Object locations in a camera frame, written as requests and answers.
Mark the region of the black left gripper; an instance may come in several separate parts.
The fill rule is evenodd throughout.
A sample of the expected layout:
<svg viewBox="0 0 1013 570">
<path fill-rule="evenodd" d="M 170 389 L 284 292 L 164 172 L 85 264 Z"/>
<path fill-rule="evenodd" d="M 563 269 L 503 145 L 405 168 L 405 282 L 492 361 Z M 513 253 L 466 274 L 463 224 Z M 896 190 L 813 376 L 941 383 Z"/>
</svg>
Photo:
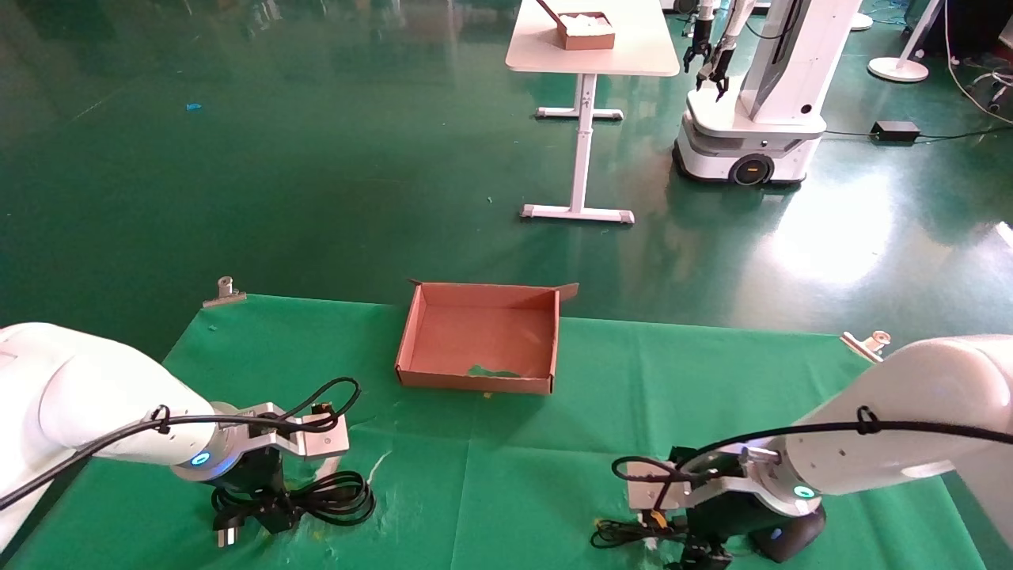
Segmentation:
<svg viewBox="0 0 1013 570">
<path fill-rule="evenodd" d="M 242 527 L 242 504 L 256 499 L 256 521 L 268 533 L 286 533 L 299 526 L 300 509 L 283 480 L 281 451 L 260 447 L 243 454 L 214 479 L 212 508 L 214 530 Z"/>
</svg>

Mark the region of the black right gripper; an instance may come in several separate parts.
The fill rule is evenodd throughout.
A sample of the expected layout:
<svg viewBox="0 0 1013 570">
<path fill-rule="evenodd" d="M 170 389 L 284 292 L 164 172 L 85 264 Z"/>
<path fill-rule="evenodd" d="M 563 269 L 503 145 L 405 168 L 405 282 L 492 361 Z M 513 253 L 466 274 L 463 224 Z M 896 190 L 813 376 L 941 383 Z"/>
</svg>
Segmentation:
<svg viewBox="0 0 1013 570">
<path fill-rule="evenodd" d="M 773 510 L 753 493 L 699 487 L 691 491 L 687 510 L 687 537 L 679 560 L 670 569 L 725 570 L 732 555 L 723 547 L 700 544 L 723 544 L 728 538 L 768 528 L 773 524 Z"/>
</svg>

